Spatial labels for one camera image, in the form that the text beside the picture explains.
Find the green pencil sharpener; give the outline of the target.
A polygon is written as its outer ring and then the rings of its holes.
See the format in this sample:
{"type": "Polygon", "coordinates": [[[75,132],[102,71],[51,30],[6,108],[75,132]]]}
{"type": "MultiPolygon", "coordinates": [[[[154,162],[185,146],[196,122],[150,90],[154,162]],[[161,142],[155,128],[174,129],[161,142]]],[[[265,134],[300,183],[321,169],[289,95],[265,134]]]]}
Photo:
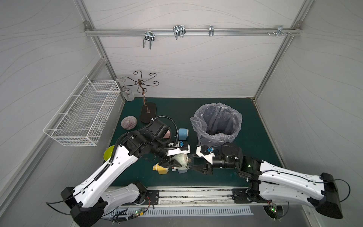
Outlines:
{"type": "Polygon", "coordinates": [[[188,155],[184,153],[175,155],[174,160],[177,161],[181,165],[181,167],[187,167],[189,162],[188,155]]]}

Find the light blue pencil sharpener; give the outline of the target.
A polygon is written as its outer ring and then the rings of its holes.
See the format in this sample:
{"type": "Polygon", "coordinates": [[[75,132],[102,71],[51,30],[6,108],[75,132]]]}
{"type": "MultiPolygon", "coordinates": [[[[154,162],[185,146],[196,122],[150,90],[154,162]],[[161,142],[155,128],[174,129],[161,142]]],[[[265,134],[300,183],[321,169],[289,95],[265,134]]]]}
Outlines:
{"type": "Polygon", "coordinates": [[[182,167],[171,167],[172,171],[177,171],[179,174],[183,174],[183,173],[187,173],[189,168],[186,166],[182,166],[182,167]]]}

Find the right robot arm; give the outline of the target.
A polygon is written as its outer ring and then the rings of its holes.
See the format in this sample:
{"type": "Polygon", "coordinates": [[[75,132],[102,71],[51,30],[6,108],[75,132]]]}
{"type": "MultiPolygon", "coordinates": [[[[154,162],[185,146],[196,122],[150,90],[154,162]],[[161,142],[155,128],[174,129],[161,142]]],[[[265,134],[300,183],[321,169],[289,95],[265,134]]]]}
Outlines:
{"type": "Polygon", "coordinates": [[[314,208],[329,218],[343,218],[337,179],[331,174],[308,175],[281,168],[246,156],[240,147],[231,143],[198,146],[192,157],[197,159],[197,164],[191,165],[191,169],[204,175],[213,175],[216,168],[233,169],[249,183],[245,193],[250,202],[294,202],[314,208]]]}

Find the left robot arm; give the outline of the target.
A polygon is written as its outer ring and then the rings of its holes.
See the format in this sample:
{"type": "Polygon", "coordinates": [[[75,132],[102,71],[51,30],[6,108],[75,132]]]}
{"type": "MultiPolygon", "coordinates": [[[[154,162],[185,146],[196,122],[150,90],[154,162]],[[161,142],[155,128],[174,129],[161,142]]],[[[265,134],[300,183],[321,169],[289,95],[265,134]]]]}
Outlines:
{"type": "Polygon", "coordinates": [[[81,184],[61,192],[62,202],[70,208],[68,215],[78,226],[90,227],[107,215],[108,210],[128,203],[143,204],[147,200],[147,189],[140,182],[108,190],[119,175],[144,155],[160,158],[159,164],[164,168],[187,165],[182,159],[190,153],[190,145],[178,135],[174,143],[166,139],[170,127],[159,119],[156,117],[143,128],[120,136],[106,162],[81,184]]]}

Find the yellow pencil sharpener front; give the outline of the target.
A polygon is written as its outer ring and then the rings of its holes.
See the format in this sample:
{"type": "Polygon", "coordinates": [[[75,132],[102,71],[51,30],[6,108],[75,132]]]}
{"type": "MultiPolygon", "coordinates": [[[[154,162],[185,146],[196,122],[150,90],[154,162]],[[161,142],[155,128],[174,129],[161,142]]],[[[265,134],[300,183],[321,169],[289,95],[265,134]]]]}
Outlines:
{"type": "Polygon", "coordinates": [[[157,171],[160,175],[168,174],[169,169],[160,166],[158,163],[153,166],[153,170],[157,171]]]}

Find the pink pencil sharpener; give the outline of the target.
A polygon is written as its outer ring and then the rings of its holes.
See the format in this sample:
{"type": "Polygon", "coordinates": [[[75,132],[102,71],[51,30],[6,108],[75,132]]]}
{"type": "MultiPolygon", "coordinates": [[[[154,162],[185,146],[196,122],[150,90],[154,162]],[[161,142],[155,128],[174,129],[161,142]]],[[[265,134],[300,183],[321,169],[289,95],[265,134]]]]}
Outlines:
{"type": "Polygon", "coordinates": [[[171,138],[171,131],[170,129],[165,133],[165,135],[163,136],[163,139],[170,139],[171,138]]]}

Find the grey trash bin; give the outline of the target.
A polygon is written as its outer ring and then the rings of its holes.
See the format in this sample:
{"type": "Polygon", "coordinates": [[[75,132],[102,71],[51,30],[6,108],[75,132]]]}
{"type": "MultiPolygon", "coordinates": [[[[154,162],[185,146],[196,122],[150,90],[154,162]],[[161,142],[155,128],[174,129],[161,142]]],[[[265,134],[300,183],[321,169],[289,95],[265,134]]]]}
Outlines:
{"type": "Polygon", "coordinates": [[[208,146],[208,147],[224,145],[227,142],[231,142],[231,140],[228,139],[228,138],[214,137],[214,136],[212,136],[212,137],[201,137],[199,139],[199,145],[200,146],[208,146]]]}

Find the clear plastic bin liner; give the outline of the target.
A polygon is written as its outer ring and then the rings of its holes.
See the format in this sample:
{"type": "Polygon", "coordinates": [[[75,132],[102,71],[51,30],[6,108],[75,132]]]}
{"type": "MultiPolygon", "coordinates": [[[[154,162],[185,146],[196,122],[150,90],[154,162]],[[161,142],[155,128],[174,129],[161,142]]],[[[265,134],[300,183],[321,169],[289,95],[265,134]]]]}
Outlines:
{"type": "Polygon", "coordinates": [[[190,118],[197,140],[201,137],[223,137],[231,140],[237,138],[243,116],[237,110],[222,103],[202,105],[190,118]]]}

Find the bronze mug tree stand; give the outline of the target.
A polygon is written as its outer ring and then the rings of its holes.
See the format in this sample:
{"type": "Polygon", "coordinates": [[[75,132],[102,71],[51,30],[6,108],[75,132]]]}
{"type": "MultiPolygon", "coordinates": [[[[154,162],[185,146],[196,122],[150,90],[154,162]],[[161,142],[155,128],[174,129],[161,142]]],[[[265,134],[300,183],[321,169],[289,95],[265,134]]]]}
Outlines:
{"type": "Polygon", "coordinates": [[[160,83],[155,80],[155,77],[157,76],[155,72],[150,73],[148,79],[143,77],[143,72],[140,70],[134,71],[133,75],[139,75],[140,77],[138,79],[133,79],[129,76],[126,76],[125,80],[131,80],[133,84],[125,84],[121,86],[121,91],[131,92],[131,87],[137,88],[137,93],[141,94],[143,98],[143,105],[140,112],[140,121],[142,123],[149,124],[157,115],[157,105],[153,102],[148,102],[146,94],[148,92],[148,88],[157,87],[160,83]]]}

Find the pink patterned bowl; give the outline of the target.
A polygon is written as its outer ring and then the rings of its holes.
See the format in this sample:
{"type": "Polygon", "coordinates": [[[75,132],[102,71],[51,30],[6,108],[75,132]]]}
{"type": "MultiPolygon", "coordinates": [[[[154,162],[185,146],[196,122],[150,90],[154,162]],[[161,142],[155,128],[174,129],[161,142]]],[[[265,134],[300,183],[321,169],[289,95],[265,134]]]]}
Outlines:
{"type": "Polygon", "coordinates": [[[125,130],[134,129],[137,125],[137,118],[135,116],[127,116],[122,119],[120,125],[125,130]]]}

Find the lime green bowl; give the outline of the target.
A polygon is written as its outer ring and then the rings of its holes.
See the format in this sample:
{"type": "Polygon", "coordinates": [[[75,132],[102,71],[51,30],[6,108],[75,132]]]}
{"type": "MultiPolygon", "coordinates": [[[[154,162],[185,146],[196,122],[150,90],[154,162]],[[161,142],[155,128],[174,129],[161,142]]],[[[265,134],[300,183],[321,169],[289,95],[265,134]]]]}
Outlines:
{"type": "Polygon", "coordinates": [[[114,145],[110,146],[103,155],[104,161],[108,161],[110,159],[110,157],[112,156],[113,153],[113,149],[114,149],[114,145]]]}

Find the green mat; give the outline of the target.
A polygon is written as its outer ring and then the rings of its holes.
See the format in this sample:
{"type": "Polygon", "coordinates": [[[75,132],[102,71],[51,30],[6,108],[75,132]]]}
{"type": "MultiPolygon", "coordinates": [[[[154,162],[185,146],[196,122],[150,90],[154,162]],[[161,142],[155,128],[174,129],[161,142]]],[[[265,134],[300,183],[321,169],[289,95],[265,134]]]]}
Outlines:
{"type": "MultiPolygon", "coordinates": [[[[190,131],[188,142],[191,152],[195,153],[197,134],[192,128],[190,118],[196,110],[211,103],[222,103],[237,110],[243,116],[241,130],[234,141],[243,151],[244,155],[265,160],[271,164],[281,166],[279,158],[271,144],[268,134],[262,124],[257,109],[251,99],[248,98],[148,98],[148,102],[157,105],[157,115],[171,117],[179,128],[187,128],[190,131]]],[[[166,175],[160,175],[152,169],[159,161],[153,155],[146,155],[132,164],[113,183],[113,187],[126,186],[133,182],[141,182],[145,187],[161,186],[248,186],[245,179],[239,177],[232,169],[214,169],[214,174],[206,176],[194,170],[179,174],[174,171],[166,175]]]]}

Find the clear glass cup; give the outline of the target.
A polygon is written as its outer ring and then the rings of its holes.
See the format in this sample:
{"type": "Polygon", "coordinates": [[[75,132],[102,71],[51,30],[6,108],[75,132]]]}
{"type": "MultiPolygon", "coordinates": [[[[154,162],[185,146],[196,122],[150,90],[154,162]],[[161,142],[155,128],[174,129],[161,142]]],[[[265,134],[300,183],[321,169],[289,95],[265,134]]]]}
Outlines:
{"type": "Polygon", "coordinates": [[[131,102],[135,99],[135,96],[131,90],[131,85],[126,85],[127,77],[121,77],[119,82],[121,84],[121,91],[126,101],[131,102]]]}

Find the metal hook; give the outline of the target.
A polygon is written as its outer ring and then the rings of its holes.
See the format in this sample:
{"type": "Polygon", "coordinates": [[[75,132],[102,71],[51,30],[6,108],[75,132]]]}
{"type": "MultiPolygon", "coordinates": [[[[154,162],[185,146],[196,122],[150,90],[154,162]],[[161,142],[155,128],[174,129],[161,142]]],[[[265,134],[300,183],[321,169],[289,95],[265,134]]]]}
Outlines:
{"type": "Polygon", "coordinates": [[[266,34],[269,35],[269,36],[275,36],[275,37],[278,37],[278,36],[286,36],[287,37],[287,36],[292,35],[291,32],[285,31],[283,26],[279,26],[275,32],[272,32],[272,33],[267,32],[266,34]]]}
{"type": "Polygon", "coordinates": [[[214,35],[214,26],[210,25],[209,26],[209,36],[212,37],[214,35]]]}
{"type": "Polygon", "coordinates": [[[151,50],[152,43],[154,42],[154,40],[155,40],[155,34],[153,32],[151,32],[151,31],[147,31],[144,34],[143,48],[145,48],[146,44],[148,43],[149,44],[149,50],[151,50]]]}
{"type": "Polygon", "coordinates": [[[184,35],[186,33],[185,26],[184,25],[174,26],[173,33],[174,33],[176,40],[178,40],[179,37],[184,38],[184,35]]]}

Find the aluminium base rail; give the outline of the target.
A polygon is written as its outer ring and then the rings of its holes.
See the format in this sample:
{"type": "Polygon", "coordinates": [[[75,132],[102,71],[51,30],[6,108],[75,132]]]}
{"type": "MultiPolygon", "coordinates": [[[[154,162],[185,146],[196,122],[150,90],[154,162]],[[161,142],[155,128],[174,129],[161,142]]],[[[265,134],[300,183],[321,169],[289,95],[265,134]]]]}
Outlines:
{"type": "Polygon", "coordinates": [[[309,206],[308,196],[297,190],[290,190],[278,185],[266,184],[262,195],[254,198],[246,187],[166,187],[147,189],[142,192],[136,185],[123,188],[108,188],[100,196],[107,202],[106,210],[126,205],[227,205],[227,204],[268,204],[285,203],[309,206]]]}

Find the aluminium top rail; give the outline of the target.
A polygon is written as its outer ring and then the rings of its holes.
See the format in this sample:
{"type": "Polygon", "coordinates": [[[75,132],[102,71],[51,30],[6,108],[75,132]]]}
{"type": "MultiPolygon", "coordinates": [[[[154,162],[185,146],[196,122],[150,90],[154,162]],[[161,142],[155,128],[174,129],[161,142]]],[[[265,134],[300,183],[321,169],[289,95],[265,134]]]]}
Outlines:
{"type": "MultiPolygon", "coordinates": [[[[273,28],[217,28],[214,26],[213,37],[246,37],[246,36],[269,36],[267,32],[275,32],[278,27],[273,28]]],[[[187,28],[184,37],[210,37],[209,26],[206,28],[187,28]]],[[[292,33],[291,36],[299,36],[303,32],[299,27],[286,28],[285,31],[292,33]]],[[[173,28],[141,28],[141,29],[85,29],[88,37],[144,37],[147,31],[155,34],[155,37],[174,37],[173,28]]]]}

